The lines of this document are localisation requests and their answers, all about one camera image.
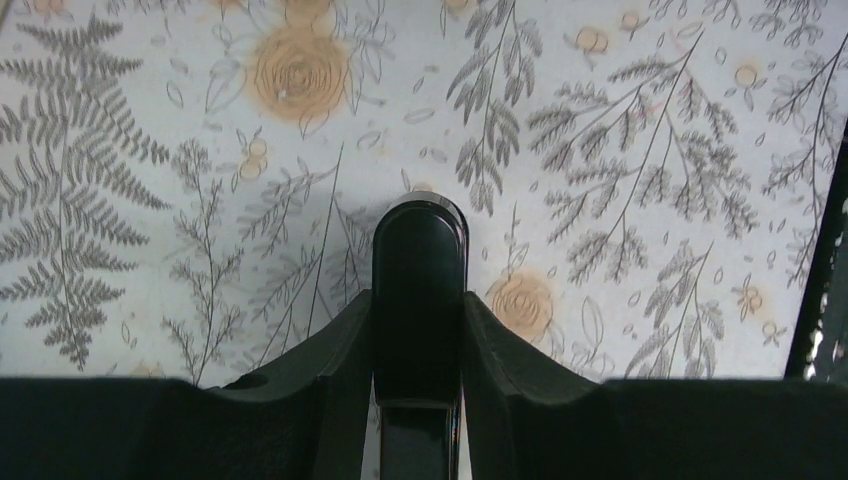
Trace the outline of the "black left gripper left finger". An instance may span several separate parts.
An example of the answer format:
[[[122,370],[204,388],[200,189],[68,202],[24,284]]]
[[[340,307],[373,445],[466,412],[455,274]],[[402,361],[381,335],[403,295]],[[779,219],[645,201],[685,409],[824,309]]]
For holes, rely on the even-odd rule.
[[[218,388],[154,377],[1,382],[5,479],[356,479],[371,389],[362,292]]]

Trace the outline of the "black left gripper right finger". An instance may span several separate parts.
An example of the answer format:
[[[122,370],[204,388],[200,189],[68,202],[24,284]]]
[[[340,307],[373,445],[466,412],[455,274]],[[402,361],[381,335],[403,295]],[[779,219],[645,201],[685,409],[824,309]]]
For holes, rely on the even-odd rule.
[[[563,367],[464,299],[477,479],[843,479],[847,390],[803,380],[608,380]]]

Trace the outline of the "black stapler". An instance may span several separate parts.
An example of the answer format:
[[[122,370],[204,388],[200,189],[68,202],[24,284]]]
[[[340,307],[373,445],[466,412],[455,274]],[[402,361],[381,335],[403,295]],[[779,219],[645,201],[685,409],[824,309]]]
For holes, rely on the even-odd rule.
[[[383,479],[458,476],[468,229],[449,199],[413,191],[374,233],[374,389]]]

